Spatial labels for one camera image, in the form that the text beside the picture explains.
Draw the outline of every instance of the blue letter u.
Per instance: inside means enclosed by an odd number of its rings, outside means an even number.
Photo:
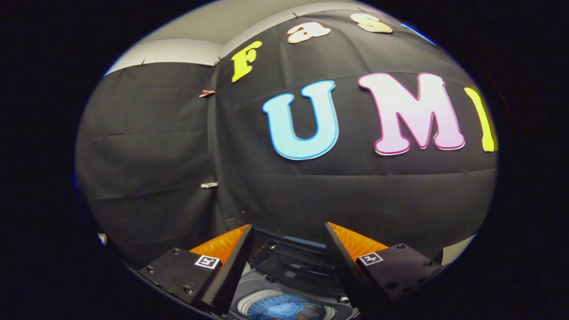
[[[312,159],[332,149],[338,140],[338,120],[330,92],[332,80],[318,81],[304,87],[300,93],[309,97],[316,118],[316,133],[310,139],[300,139],[294,133],[290,104],[294,96],[284,93],[265,102],[263,111],[269,118],[273,147],[278,154],[292,160]]]

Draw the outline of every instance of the screw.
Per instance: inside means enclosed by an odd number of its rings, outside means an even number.
[[[188,285],[185,285],[185,286],[184,286],[184,291],[185,291],[187,294],[193,294],[193,289],[190,288]]]

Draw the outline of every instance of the white wall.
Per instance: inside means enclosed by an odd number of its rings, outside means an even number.
[[[135,45],[105,75],[133,65],[153,62],[187,62],[213,65],[223,50],[219,43],[193,39],[165,39]]]
[[[233,0],[214,2],[208,6],[201,7],[195,10],[194,12],[189,13],[177,20],[174,20],[172,23],[163,26],[156,32],[153,32],[151,36],[143,39],[143,41],[141,40],[140,42],[138,42],[138,44],[136,44],[131,49],[126,51],[113,64],[113,66],[110,67],[110,69],[106,72],[105,75],[119,69],[141,64],[143,60],[145,64],[155,63],[155,62],[186,62],[186,63],[214,65],[214,63],[218,60],[217,58],[218,56],[223,57],[227,55],[229,52],[231,52],[233,49],[237,48],[238,46],[242,45],[243,42],[247,41],[252,36],[259,34],[260,32],[265,31],[268,28],[275,26],[276,24],[279,24],[281,22],[293,18],[294,15],[292,13],[295,13],[296,15],[304,15],[323,10],[332,10],[332,9],[359,10],[358,8],[361,8],[366,11],[374,11],[381,13],[381,11],[375,9],[374,7],[359,2],[316,2],[316,3],[309,3],[285,9],[279,13],[273,14],[269,17],[266,17],[265,19],[262,19],[257,23],[251,21],[251,19],[253,19],[254,17],[242,17],[244,20],[249,21],[245,25],[248,26],[251,25],[251,26],[245,30],[241,30],[241,32],[236,33],[235,29],[228,30],[227,27],[223,27],[223,24],[219,22],[219,19],[221,19],[222,16],[220,16],[219,12],[211,10],[211,7],[214,9],[218,7],[219,3],[233,3],[233,2],[234,2]],[[236,15],[242,14],[244,10],[246,11],[247,9],[251,9],[251,5],[254,4],[253,2],[255,1],[249,0],[241,2],[243,8],[240,9],[239,11],[240,13],[236,13]],[[281,2],[280,0],[273,3],[272,5],[278,6],[279,8],[286,7],[287,5],[283,5],[283,3],[290,5],[289,2],[286,1]],[[224,36],[227,36],[227,34],[234,35],[234,38],[232,38],[225,44],[215,43],[205,40],[198,40],[198,39],[168,38],[175,35],[180,36],[181,34],[180,29],[184,28],[183,24],[184,21],[186,21],[187,23],[187,28],[193,30],[193,28],[195,28],[195,24],[199,24],[199,22],[203,21],[204,19],[217,21],[218,26],[217,29],[213,29],[212,26],[209,26],[209,28],[204,27],[200,33],[200,38],[204,38],[201,35],[210,35],[210,38],[224,39]]]

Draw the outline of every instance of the yellow letter f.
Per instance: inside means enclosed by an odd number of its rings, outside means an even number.
[[[259,48],[262,43],[258,40],[253,42],[252,44],[245,47],[243,50],[236,53],[231,60],[234,61],[235,71],[233,77],[231,78],[231,82],[235,82],[253,70],[253,67],[247,64],[247,62],[255,61],[257,57],[257,52],[255,51],[256,48]]]

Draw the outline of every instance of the cutout letter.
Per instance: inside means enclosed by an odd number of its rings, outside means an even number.
[[[303,24],[299,24],[296,27],[287,31],[287,34],[290,34],[288,37],[288,42],[290,43],[299,43],[302,41],[306,41],[311,37],[323,36],[330,33],[330,28],[324,28],[322,24],[318,22],[307,22]]]
[[[247,73],[251,72],[253,67],[247,64],[255,61],[257,58],[256,48],[259,48],[263,43],[260,41],[255,41],[252,44],[246,46],[243,50],[236,53],[231,60],[234,61],[234,74],[231,78],[232,82],[235,82],[245,76]]]
[[[358,79],[359,85],[371,92],[380,119],[382,136],[375,144],[376,153],[394,155],[411,148],[411,143],[401,133],[399,119],[421,149],[428,145],[433,119],[438,127],[433,139],[437,148],[455,150],[464,146],[464,136],[444,89],[443,79],[430,73],[421,73],[417,81],[419,97],[415,98],[387,73],[372,73]]]
[[[316,133],[310,139],[300,139],[294,133],[290,104],[294,96],[285,93],[263,105],[269,119],[269,131],[275,151],[292,160],[312,159],[328,152],[338,139],[338,120],[330,92],[334,81],[319,81],[304,87],[300,92],[309,97],[316,118]]]
[[[386,34],[393,32],[393,29],[390,26],[386,25],[383,22],[380,22],[378,18],[369,14],[356,13],[352,14],[350,18],[357,22],[358,27],[364,29],[365,31],[381,32]]]
[[[482,148],[484,151],[494,152],[494,139],[492,139],[492,132],[490,132],[488,118],[486,117],[486,112],[482,106],[482,99],[473,89],[464,88],[464,91],[466,91],[466,94],[474,103],[476,112],[478,113],[478,119],[480,119],[480,125],[482,126]]]

